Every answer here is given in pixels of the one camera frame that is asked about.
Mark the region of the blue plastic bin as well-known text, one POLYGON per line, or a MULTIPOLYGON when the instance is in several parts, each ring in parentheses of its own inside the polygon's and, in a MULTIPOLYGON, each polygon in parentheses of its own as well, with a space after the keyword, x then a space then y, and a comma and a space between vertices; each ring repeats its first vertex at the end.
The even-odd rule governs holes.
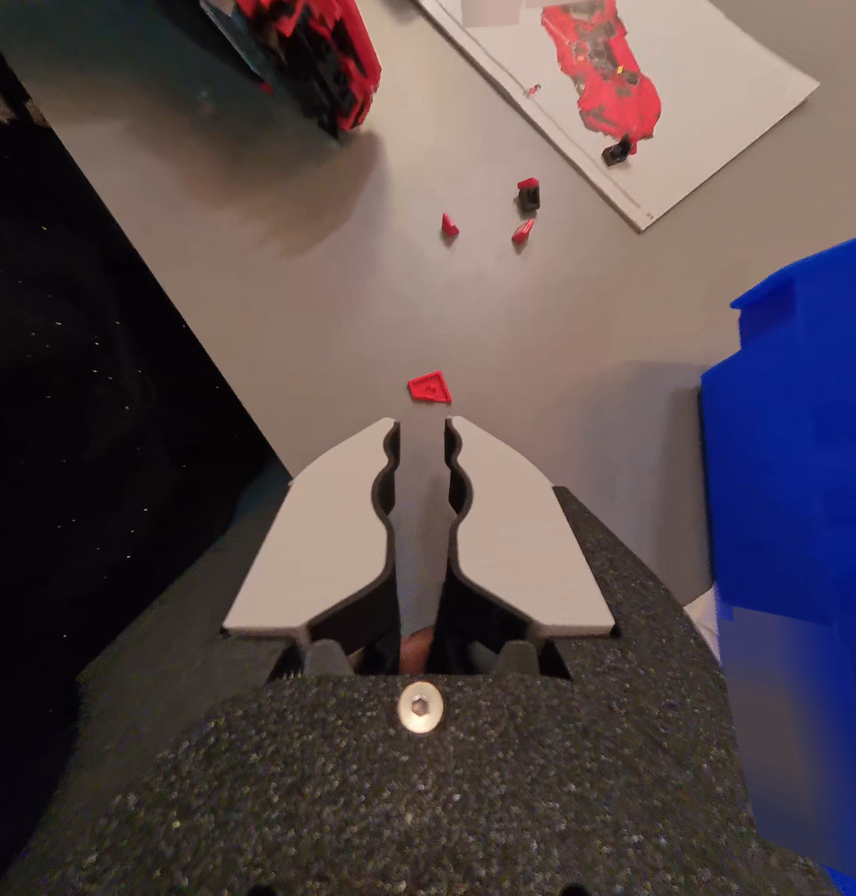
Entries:
POLYGON ((856 894, 856 238, 732 307, 700 402, 740 760, 758 832, 856 894))

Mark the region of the red lego wedge plate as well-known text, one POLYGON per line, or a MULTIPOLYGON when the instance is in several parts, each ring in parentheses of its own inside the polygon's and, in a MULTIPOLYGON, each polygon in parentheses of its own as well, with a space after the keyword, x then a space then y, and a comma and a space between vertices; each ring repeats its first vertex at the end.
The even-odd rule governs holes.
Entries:
POLYGON ((445 377, 439 370, 412 378, 407 382, 407 390, 416 402, 450 405, 453 401, 445 377))

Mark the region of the lego instruction booklet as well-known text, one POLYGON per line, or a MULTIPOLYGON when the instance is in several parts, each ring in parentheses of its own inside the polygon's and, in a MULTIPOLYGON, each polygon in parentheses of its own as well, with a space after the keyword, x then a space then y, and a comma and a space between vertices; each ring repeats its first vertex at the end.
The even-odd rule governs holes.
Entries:
POLYGON ((818 88, 711 2, 416 5, 638 232, 818 88))

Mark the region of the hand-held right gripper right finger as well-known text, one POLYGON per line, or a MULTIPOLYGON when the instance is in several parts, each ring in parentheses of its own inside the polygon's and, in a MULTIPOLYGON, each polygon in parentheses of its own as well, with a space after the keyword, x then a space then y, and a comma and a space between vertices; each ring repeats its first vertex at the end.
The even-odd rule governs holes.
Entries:
POLYGON ((437 638, 468 644, 607 638, 616 621, 551 481, 462 416, 445 420, 449 532, 437 638))

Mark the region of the red lego car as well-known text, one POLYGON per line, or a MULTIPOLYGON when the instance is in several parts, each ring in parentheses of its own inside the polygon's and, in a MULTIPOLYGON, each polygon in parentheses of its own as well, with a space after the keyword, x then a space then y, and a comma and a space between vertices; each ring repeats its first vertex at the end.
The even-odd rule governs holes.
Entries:
POLYGON ((202 1, 260 88, 292 98, 334 140, 365 121, 381 78, 353 1, 202 1))

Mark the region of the white paper sheet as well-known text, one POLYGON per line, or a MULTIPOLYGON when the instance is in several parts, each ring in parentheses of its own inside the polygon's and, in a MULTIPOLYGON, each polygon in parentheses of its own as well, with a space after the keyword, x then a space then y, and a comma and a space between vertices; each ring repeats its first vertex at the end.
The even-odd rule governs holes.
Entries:
POLYGON ((704 594, 685 605, 682 610, 703 638, 717 663, 722 666, 716 585, 713 584, 704 594))

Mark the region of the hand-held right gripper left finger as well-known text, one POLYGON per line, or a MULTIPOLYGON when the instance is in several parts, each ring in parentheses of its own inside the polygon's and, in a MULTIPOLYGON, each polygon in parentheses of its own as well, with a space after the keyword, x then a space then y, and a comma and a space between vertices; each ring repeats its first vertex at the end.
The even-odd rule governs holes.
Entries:
POLYGON ((350 654, 397 642, 396 503, 400 424, 383 418, 321 454, 287 488, 222 622, 234 636, 350 654))

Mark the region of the person's right hand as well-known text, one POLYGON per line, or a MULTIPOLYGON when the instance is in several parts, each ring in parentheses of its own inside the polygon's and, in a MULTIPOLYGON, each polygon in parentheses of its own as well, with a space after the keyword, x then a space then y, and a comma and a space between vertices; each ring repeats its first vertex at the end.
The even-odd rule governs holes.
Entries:
POLYGON ((404 636, 399 648, 399 674, 402 676, 422 676, 429 663, 434 642, 434 628, 426 626, 404 636))

